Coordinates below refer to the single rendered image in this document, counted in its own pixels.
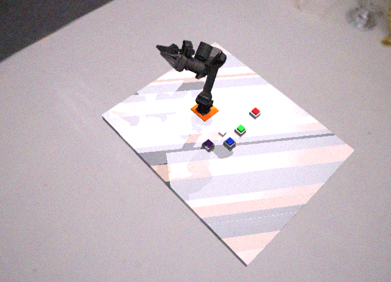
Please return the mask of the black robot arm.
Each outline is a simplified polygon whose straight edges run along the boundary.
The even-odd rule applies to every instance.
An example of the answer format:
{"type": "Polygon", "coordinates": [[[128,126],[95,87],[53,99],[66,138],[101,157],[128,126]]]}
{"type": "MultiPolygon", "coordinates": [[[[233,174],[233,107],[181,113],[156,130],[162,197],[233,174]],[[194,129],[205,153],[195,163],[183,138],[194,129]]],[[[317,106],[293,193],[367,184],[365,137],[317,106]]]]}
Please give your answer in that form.
{"type": "MultiPolygon", "coordinates": [[[[190,56],[195,54],[195,51],[192,48],[191,41],[183,40],[182,48],[179,49],[178,52],[182,51],[186,58],[189,59],[190,56]]],[[[208,114],[211,111],[210,108],[213,107],[214,100],[212,100],[211,90],[219,68],[222,67],[227,60],[227,55],[215,46],[200,42],[194,58],[195,64],[190,71],[196,73],[195,78],[199,80],[207,75],[203,91],[195,99],[196,104],[198,104],[196,110],[204,116],[208,114]]]]}

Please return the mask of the red button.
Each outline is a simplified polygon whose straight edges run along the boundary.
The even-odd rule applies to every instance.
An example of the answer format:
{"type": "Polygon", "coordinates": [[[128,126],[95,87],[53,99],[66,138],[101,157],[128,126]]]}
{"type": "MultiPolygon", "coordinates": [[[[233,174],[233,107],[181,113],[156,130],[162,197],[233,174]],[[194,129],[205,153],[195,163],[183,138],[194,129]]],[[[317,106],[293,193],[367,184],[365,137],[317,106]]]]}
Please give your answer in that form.
{"type": "Polygon", "coordinates": [[[256,119],[258,116],[261,115],[261,111],[255,107],[254,109],[252,109],[252,110],[249,112],[249,114],[250,114],[254,119],[256,119]]]}

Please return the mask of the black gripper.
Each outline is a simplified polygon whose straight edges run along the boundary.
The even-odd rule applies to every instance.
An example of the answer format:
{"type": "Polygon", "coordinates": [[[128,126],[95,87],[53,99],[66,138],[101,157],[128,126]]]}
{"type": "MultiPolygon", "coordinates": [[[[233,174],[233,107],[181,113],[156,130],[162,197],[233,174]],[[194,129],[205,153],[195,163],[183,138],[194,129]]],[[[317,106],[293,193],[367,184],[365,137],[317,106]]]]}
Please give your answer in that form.
{"type": "Polygon", "coordinates": [[[185,54],[180,51],[176,44],[171,46],[157,45],[156,48],[160,51],[160,55],[178,72],[190,70],[195,64],[195,58],[192,56],[189,59],[186,58],[185,54]]]}

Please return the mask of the blue button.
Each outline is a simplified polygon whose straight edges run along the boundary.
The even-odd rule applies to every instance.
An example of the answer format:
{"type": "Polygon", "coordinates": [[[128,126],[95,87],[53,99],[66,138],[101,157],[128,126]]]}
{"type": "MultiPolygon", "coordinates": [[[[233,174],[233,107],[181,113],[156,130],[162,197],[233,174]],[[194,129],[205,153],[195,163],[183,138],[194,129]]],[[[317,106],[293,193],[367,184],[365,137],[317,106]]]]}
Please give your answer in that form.
{"type": "Polygon", "coordinates": [[[229,150],[236,144],[236,142],[231,138],[228,137],[224,142],[223,145],[227,147],[229,150]]]}

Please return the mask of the purple button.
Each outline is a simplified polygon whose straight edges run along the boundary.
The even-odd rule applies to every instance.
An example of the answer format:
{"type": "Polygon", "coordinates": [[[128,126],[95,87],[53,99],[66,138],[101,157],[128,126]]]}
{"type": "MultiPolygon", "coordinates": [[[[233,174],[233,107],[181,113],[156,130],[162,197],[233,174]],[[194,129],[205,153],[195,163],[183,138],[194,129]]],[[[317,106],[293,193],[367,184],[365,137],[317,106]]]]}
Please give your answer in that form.
{"type": "Polygon", "coordinates": [[[207,139],[204,143],[202,143],[202,147],[208,152],[214,147],[214,143],[207,139]]]}

